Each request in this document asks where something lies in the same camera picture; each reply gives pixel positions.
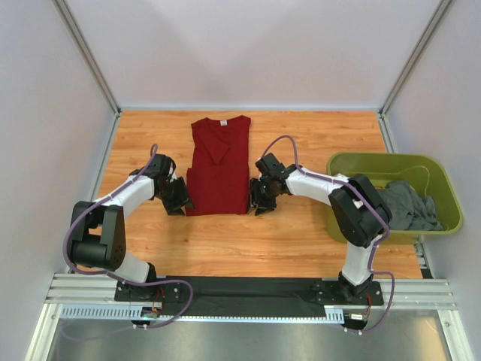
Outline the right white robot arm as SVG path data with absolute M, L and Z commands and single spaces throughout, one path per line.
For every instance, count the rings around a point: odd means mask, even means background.
M 272 153 L 260 158 L 256 168 L 260 175 L 250 181 L 250 210 L 256 216 L 274 211 L 281 195 L 303 196 L 331 207 L 347 240 L 338 293 L 350 304 L 364 297 L 374 276 L 374 245 L 388 233 L 392 219 L 389 207 L 368 177 L 329 176 L 298 164 L 286 167 Z

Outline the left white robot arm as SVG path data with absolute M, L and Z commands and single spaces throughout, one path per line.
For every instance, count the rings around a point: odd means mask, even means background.
M 87 272 L 79 266 L 93 268 L 95 275 L 128 284 L 140 301 L 153 300 L 160 286 L 155 267 L 127 251 L 125 223 L 135 209 L 154 199 L 161 201 L 169 216 L 184 216 L 185 209 L 193 207 L 185 180 L 175 170 L 172 158 L 154 153 L 104 198 L 78 202 L 62 249 L 69 267 L 84 275 Z

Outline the red t-shirt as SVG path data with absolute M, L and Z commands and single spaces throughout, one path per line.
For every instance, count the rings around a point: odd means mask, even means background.
M 191 124 L 195 147 L 187 169 L 194 208 L 189 217 L 245 214 L 250 202 L 249 134 L 251 119 L 203 118 Z

